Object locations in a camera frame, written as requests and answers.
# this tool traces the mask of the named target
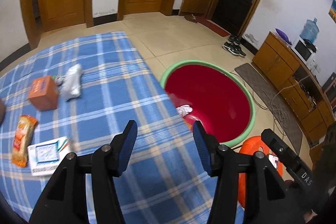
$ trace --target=snack bar package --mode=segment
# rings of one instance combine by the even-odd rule
[[[37,120],[30,115],[21,115],[15,131],[12,163],[26,167],[28,161],[27,147],[31,142]]]

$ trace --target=wooden cabinet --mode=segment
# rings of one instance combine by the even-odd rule
[[[315,98],[317,107],[312,107],[299,85],[285,89],[281,94],[300,121],[298,123],[307,139],[312,143],[318,142],[335,118],[327,97],[306,65],[271,32],[252,61],[278,90],[297,84],[294,76],[296,79],[305,79],[302,84]],[[322,144],[319,144],[310,150],[314,164],[320,155],[321,147]]]
[[[266,76],[271,80],[278,90],[281,90],[284,82],[293,74],[287,63],[278,57],[273,66],[268,70]]]
[[[253,58],[253,62],[261,69],[263,73],[267,73],[269,69],[278,60],[278,54],[268,44],[264,43],[260,50]]]

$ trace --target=phone screen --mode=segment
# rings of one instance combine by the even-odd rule
[[[272,155],[272,154],[268,154],[268,159],[271,162],[271,164],[274,166],[274,168],[278,169],[279,158],[277,156]]]

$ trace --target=doormat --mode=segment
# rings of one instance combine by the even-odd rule
[[[208,27],[210,30],[219,34],[222,37],[227,37],[228,35],[230,35],[226,30],[223,30],[222,28],[220,28],[217,25],[209,22],[208,20],[206,20],[203,17],[196,17],[196,19],[197,19],[198,23],[201,23],[202,25]]]
[[[273,113],[270,106],[270,99],[272,99],[278,91],[273,87],[273,85],[267,82],[249,63],[245,63],[237,68],[235,71],[244,79],[244,81],[253,89],[253,91],[260,97],[264,104],[269,108],[275,118],[278,120],[277,113]],[[287,111],[286,124],[287,128],[283,126],[283,122],[280,123],[285,134],[290,140],[294,147],[295,152],[299,155],[302,144],[302,132],[296,122],[295,114],[292,109],[288,106],[285,99],[279,94],[274,100],[278,108],[283,108]]]

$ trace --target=water bottle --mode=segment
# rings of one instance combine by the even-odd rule
[[[307,39],[311,43],[314,43],[317,34],[320,32],[319,28],[316,25],[317,19],[314,18],[314,21],[307,20],[306,25],[303,27],[303,30],[300,34],[302,39]]]

